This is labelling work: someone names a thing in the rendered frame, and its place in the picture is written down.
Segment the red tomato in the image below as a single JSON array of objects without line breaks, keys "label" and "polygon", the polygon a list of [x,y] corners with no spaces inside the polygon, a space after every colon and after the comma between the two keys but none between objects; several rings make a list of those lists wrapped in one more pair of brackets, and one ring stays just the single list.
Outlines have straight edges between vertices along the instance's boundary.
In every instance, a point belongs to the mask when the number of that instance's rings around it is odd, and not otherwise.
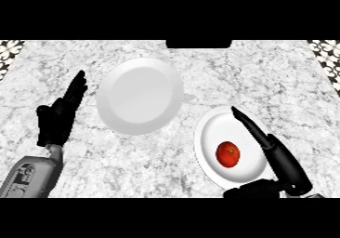
[{"label": "red tomato", "polygon": [[240,151],[237,146],[229,141],[223,141],[218,145],[215,157],[222,167],[231,168],[237,165],[240,159]]}]

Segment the black appliance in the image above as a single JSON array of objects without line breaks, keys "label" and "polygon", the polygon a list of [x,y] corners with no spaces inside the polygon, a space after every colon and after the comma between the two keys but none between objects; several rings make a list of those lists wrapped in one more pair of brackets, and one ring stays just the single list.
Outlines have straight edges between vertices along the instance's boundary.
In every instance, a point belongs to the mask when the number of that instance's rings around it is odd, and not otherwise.
[{"label": "black appliance", "polygon": [[228,48],[231,40],[228,41],[190,41],[190,40],[167,40],[167,48]]}]

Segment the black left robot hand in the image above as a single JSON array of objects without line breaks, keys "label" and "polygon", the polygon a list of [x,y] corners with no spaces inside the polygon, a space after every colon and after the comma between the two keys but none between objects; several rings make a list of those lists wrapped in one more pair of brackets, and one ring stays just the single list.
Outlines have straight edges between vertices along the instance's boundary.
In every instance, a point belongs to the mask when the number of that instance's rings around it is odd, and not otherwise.
[{"label": "black left robot hand", "polygon": [[38,117],[38,140],[36,145],[63,146],[69,136],[75,120],[75,113],[86,92],[85,72],[79,71],[73,76],[64,96],[54,103],[39,105],[35,113]]}]

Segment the small white plate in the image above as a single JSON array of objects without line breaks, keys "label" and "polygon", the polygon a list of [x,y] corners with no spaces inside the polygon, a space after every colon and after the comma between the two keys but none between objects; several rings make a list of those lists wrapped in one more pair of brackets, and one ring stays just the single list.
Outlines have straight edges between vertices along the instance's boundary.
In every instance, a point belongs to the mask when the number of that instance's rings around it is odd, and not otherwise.
[{"label": "small white plate", "polygon": [[[223,167],[216,160],[216,148],[231,142],[240,151],[238,163]],[[193,135],[197,163],[212,182],[225,190],[238,188],[257,179],[273,179],[273,172],[253,136],[234,118],[231,106],[210,109],[201,116]]]}]

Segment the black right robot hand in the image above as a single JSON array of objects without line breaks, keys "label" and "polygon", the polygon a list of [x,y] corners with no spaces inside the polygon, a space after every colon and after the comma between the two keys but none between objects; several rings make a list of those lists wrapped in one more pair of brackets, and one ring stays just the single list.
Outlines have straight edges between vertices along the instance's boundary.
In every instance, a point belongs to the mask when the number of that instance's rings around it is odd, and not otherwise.
[{"label": "black right robot hand", "polygon": [[260,178],[238,188],[226,190],[223,197],[226,199],[278,198],[279,192],[290,196],[304,195],[312,189],[312,184],[288,148],[271,133],[263,132],[259,125],[235,107],[231,107],[231,112],[262,148],[276,180]]}]

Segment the large white plate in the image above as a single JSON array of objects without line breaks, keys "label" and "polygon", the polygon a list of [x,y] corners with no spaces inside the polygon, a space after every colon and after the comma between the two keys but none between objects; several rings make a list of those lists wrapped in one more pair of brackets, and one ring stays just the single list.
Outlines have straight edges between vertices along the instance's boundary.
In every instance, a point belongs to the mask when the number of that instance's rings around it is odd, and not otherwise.
[{"label": "large white plate", "polygon": [[182,96],[182,80],[170,65],[154,58],[129,59],[113,67],[98,85],[100,119],[122,134],[148,134],[178,114]]}]

